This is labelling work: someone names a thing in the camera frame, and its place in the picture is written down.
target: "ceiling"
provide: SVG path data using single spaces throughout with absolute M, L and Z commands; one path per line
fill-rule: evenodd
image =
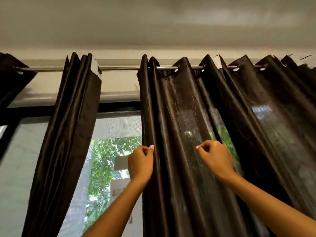
M 315 0 L 0 0 L 0 47 L 316 47 Z

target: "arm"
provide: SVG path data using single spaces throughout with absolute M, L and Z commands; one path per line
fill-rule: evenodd
M 153 172 L 154 146 L 138 146 L 128 157 L 131 182 L 82 237 L 120 237 Z
M 205 141 L 197 151 L 213 174 L 237 194 L 278 237 L 315 237 L 316 221 L 239 176 L 225 145 Z

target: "person's left hand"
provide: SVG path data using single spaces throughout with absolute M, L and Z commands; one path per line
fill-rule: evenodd
M 128 171 L 131 180 L 139 180 L 147 184 L 154 166 L 154 145 L 150 147 L 138 146 L 132 154 L 128 156 Z

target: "tree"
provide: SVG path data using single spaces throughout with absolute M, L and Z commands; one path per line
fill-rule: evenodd
M 121 178 L 121 173 L 114 171 L 114 158 L 129 155 L 141 143 L 141 136 L 94 141 L 84 231 L 109 206 L 111 180 Z

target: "curtain rod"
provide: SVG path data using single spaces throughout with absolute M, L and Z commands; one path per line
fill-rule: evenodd
M 204 69 L 204 66 L 191 66 L 192 70 Z M 254 65 L 255 68 L 265 68 L 266 65 Z M 236 69 L 238 66 L 227 66 L 229 69 Z M 58 72 L 63 71 L 64 67 L 18 67 L 19 70 L 36 71 L 36 72 Z M 137 66 L 99 66 L 100 71 L 139 71 Z M 157 70 L 177 70 L 176 66 L 157 66 Z

